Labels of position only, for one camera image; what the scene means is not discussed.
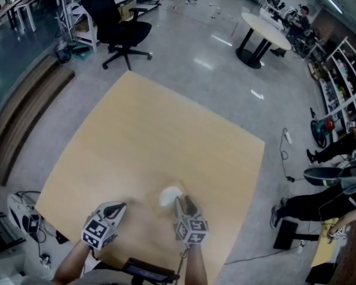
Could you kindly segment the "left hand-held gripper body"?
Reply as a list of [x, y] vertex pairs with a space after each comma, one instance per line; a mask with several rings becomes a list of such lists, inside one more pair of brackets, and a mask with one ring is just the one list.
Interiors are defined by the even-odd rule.
[[118, 237], [119, 218], [91, 215], [81, 232], [81, 240], [96, 250], [101, 250]]

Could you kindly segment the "white tissue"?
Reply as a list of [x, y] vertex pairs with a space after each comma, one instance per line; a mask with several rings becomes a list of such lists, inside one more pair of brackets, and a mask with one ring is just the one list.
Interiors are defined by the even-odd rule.
[[169, 186], [165, 188], [159, 196], [159, 206], [168, 207], [174, 204], [176, 198], [180, 198], [183, 195], [181, 189], [176, 186]]

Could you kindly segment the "person's right forearm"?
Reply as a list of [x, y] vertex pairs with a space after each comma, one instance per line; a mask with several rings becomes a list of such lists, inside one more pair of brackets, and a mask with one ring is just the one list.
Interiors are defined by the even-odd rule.
[[208, 285], [201, 245], [191, 245], [187, 252], [185, 285]]

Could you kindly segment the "black bag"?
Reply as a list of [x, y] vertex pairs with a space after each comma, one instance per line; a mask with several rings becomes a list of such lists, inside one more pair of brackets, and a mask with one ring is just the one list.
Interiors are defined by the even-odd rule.
[[65, 237], [61, 232], [59, 232], [58, 230], [56, 231], [55, 238], [56, 238], [58, 244], [60, 244], [60, 245], [62, 245], [62, 244], [64, 244], [64, 243], [66, 243], [66, 242], [69, 241], [69, 239], [66, 238], [66, 237]]

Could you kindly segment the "black chest-mounted device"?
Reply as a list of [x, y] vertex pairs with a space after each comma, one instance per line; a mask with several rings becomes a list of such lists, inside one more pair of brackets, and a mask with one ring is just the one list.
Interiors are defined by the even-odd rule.
[[131, 285], [144, 285], [149, 282], [152, 285], [168, 285], [177, 282], [180, 278], [174, 270], [159, 267], [129, 258], [122, 267], [122, 272], [132, 276]]

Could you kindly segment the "white backpack device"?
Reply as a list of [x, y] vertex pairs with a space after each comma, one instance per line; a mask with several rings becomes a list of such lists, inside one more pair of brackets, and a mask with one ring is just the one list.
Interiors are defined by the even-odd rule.
[[41, 215], [35, 210], [33, 204], [16, 194], [9, 194], [7, 209], [9, 221], [25, 235], [39, 231]]

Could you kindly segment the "small wooden side table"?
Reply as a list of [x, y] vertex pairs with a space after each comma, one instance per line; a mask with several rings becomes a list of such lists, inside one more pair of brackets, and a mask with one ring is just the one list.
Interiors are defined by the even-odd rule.
[[340, 248], [346, 245], [348, 240], [346, 230], [344, 231], [344, 237], [334, 239], [333, 241], [329, 242], [327, 236], [328, 231], [330, 227], [333, 226], [337, 221], [338, 218], [333, 218], [322, 223], [319, 239], [317, 242], [317, 249], [311, 263], [312, 268], [325, 263], [334, 263]]

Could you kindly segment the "green balance bike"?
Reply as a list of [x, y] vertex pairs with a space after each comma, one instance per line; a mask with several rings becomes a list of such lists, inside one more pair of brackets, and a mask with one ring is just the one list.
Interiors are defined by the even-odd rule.
[[312, 116], [310, 129], [313, 139], [319, 148], [324, 149], [328, 144], [328, 135], [332, 135], [335, 129], [333, 118], [328, 116], [324, 119], [318, 119], [312, 108], [310, 108], [310, 113]]

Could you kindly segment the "green flat box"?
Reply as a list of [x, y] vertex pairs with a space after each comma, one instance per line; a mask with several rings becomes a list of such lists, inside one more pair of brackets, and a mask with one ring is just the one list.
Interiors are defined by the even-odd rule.
[[86, 45], [78, 45], [72, 49], [72, 54], [79, 60], [85, 60], [91, 53], [90, 47]]

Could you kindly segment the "tall white shelf rack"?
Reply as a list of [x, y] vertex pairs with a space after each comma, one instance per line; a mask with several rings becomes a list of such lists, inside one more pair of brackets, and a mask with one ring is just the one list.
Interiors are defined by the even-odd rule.
[[[81, 4], [81, 0], [61, 0], [65, 27], [72, 38], [84, 45], [89, 45], [93, 51], [97, 51], [97, 26], [91, 16]], [[157, 9], [162, 0], [115, 0], [119, 7], [120, 19], [131, 21], [134, 17], [132, 7], [139, 9], [141, 16], [149, 11]]]

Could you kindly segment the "black office chair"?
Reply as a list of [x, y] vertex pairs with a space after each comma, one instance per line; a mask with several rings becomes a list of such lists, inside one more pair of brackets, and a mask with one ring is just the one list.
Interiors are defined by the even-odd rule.
[[150, 23], [138, 20], [139, 13], [145, 12], [145, 8], [131, 8], [133, 19], [122, 21], [115, 0], [81, 0], [81, 3], [97, 26], [97, 40], [109, 45], [109, 53], [114, 54], [103, 62], [103, 69], [108, 69], [108, 64], [121, 56], [128, 69], [131, 69], [129, 55], [152, 59], [152, 53], [133, 49], [146, 39], [152, 28]]

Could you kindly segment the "round white table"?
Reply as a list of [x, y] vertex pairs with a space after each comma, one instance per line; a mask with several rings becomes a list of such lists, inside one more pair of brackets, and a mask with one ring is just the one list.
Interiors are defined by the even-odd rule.
[[[241, 17], [250, 28], [240, 46], [236, 49], [235, 53], [238, 59], [245, 65], [254, 69], [260, 69], [260, 60], [266, 51], [270, 48], [271, 44], [279, 47], [284, 51], [291, 50], [291, 44], [288, 39], [272, 24], [268, 23], [257, 15], [248, 12], [243, 12]], [[245, 48], [245, 45], [254, 32], [262, 36], [262, 41], [255, 49], [255, 51], [251, 52]]]

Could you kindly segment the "white cross-braced shelf rack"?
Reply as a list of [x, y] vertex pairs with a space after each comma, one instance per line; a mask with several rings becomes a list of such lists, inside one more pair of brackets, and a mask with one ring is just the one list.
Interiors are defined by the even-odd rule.
[[316, 117], [333, 118], [335, 129], [328, 135], [328, 144], [336, 142], [356, 125], [356, 48], [347, 37], [330, 52], [317, 43], [305, 59], [325, 105], [325, 115]]

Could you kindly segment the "dark-topped white-legged desk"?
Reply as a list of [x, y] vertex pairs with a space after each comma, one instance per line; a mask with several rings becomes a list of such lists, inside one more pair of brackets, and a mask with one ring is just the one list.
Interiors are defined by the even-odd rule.
[[[25, 22], [23, 19], [22, 10], [25, 11], [25, 14], [26, 14], [28, 21], [30, 23], [31, 30], [33, 32], [36, 31], [36, 26], [35, 26], [35, 23], [33, 20], [33, 13], [31, 11], [31, 5], [32, 5], [32, 3], [37, 2], [37, 1], [38, 0], [21, 0], [21, 2], [14, 8], [15, 12], [18, 15], [18, 19], [19, 19], [21, 28], [23, 30], [26, 30], [27, 28], [26, 28], [26, 25], [25, 25]], [[61, 0], [56, 0], [56, 5], [59, 7], [61, 5]]]

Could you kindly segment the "black stand base plate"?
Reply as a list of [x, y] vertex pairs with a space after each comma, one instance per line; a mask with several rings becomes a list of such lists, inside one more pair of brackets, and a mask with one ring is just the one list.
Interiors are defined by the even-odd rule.
[[277, 250], [287, 251], [291, 249], [291, 245], [294, 240], [303, 240], [303, 241], [318, 241], [320, 235], [316, 234], [304, 234], [297, 233], [298, 223], [283, 220], [277, 237], [275, 239], [273, 248]]

